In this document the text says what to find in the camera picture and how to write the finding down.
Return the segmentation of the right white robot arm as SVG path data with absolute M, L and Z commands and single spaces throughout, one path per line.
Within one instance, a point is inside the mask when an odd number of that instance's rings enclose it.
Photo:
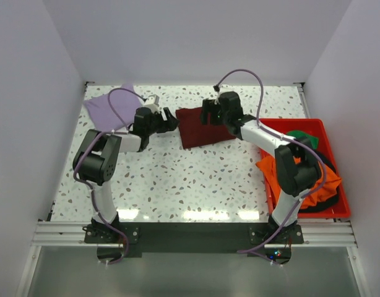
M 214 90 L 215 99 L 202 101 L 201 123 L 223 125 L 231 135 L 258 146 L 275 160 L 280 195 L 263 243 L 282 243 L 290 235 L 289 226 L 297 222 L 305 197 L 317 180 L 325 177 L 326 167 L 309 139 L 279 133 L 258 117 L 245 114 L 236 92 L 222 91 L 218 86 Z

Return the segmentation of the maroon t shirt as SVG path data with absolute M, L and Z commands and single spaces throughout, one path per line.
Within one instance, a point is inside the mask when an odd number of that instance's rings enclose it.
M 201 107 L 176 110 L 176 118 L 179 120 L 178 129 L 184 149 L 235 139 L 235 136 L 231 135 L 225 126 L 203 125 L 201 112 Z

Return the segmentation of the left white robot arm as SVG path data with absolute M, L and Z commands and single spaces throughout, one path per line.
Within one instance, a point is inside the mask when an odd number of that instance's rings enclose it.
M 119 226 L 119 215 L 114 206 L 111 179 L 120 153 L 144 151 L 153 134 L 174 131 L 179 126 L 168 108 L 157 110 L 156 105 L 140 107 L 134 122 L 126 131 L 98 131 L 85 134 L 72 163 L 73 177 L 90 191 L 93 217 L 84 228 L 92 238 L 104 243 L 127 244 L 128 239 Z

